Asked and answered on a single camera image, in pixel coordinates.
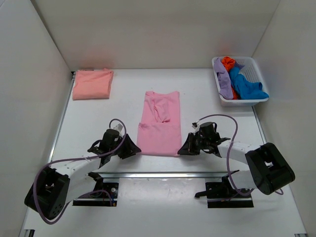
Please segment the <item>pink t shirt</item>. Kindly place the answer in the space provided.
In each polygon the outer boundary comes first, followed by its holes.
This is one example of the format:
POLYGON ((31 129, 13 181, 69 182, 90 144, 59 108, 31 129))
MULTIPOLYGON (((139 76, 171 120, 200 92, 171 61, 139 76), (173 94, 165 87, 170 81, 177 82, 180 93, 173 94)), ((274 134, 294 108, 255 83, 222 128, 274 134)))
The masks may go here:
POLYGON ((180 93, 145 93, 137 146, 150 156, 177 156, 182 146, 180 93))

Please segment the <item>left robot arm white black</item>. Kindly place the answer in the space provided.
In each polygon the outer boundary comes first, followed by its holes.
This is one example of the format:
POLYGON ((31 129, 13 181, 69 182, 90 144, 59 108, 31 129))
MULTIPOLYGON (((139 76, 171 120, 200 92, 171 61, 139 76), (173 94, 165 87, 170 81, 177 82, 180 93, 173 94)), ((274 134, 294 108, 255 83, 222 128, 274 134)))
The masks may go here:
POLYGON ((101 140, 87 150, 96 158, 52 162, 39 172, 30 187, 24 204, 41 213, 47 221, 57 219, 71 201, 84 195, 97 197, 103 192, 103 177, 97 170, 111 157, 126 159, 141 152, 128 134, 109 128, 101 140))

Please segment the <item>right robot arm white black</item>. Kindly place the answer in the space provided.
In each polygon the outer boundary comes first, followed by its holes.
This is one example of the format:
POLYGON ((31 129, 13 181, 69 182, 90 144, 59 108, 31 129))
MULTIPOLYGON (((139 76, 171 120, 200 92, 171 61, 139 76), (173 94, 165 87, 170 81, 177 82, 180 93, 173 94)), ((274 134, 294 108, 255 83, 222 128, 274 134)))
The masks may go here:
POLYGON ((270 195, 295 180, 293 169, 273 143, 254 146, 235 142, 221 137, 214 122, 194 123, 193 126, 195 131, 188 134, 184 145, 177 152, 179 155, 198 156, 204 152, 225 158, 226 165, 233 159, 248 166, 246 171, 228 169, 217 187, 196 193, 196 198, 219 193, 232 198, 254 189, 270 195))

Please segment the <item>lavender t shirt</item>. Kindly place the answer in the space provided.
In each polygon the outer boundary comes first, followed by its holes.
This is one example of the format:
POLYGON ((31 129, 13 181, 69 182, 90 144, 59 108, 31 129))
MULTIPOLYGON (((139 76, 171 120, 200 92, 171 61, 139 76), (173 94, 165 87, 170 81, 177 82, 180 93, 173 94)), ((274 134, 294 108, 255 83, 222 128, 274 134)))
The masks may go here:
POLYGON ((225 66, 222 64, 221 59, 217 58, 214 61, 213 70, 217 75, 218 83, 219 83, 219 94, 227 99, 232 100, 233 99, 233 91, 231 87, 231 80, 228 74, 228 71, 226 70, 225 66))

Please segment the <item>folded salmon t shirt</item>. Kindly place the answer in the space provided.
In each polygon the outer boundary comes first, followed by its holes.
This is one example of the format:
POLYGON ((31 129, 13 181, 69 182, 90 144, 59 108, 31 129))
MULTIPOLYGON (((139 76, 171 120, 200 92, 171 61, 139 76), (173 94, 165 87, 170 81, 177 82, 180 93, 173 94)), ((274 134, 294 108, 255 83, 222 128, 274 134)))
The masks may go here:
POLYGON ((114 71, 78 70, 73 87, 73 100, 109 99, 114 71))

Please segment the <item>blue t shirt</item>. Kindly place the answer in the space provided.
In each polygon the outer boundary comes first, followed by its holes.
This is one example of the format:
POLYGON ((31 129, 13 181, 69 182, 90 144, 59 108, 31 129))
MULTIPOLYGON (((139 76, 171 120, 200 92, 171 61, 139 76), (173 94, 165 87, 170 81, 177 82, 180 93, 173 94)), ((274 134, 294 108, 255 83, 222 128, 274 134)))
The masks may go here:
POLYGON ((245 76, 240 73, 238 67, 234 67, 229 71, 229 77, 231 86, 242 100, 260 100, 269 97, 269 95, 263 91, 261 82, 249 82, 245 76))

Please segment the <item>orange t shirt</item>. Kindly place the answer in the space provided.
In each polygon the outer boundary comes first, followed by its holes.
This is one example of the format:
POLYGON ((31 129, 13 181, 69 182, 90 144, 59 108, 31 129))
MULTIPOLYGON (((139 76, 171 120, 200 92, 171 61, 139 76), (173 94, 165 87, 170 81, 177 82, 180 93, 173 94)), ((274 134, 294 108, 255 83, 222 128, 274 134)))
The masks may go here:
POLYGON ((223 64, 227 72, 229 72, 234 67, 238 67, 239 69, 243 68, 243 66, 240 65, 235 59, 228 56, 223 57, 221 59, 221 63, 223 64))

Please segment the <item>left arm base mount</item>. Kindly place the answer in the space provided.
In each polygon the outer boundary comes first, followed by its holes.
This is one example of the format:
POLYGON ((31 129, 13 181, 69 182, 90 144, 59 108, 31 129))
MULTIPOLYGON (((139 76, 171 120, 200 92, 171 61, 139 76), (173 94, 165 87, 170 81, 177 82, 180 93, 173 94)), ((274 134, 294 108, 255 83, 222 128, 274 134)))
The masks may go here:
POLYGON ((116 207, 118 203, 119 183, 107 182, 97 173, 89 173, 96 182, 93 191, 73 200, 73 206, 116 207))

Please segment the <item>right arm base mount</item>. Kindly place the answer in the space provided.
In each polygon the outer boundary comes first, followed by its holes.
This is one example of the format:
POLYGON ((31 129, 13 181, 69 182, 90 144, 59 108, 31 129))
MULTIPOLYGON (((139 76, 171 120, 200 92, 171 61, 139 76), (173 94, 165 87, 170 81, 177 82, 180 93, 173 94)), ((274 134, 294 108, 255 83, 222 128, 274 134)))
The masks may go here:
POLYGON ((195 199, 206 198, 207 208, 253 208, 251 195, 240 195, 229 182, 228 175, 205 182, 205 190, 197 192, 195 199))

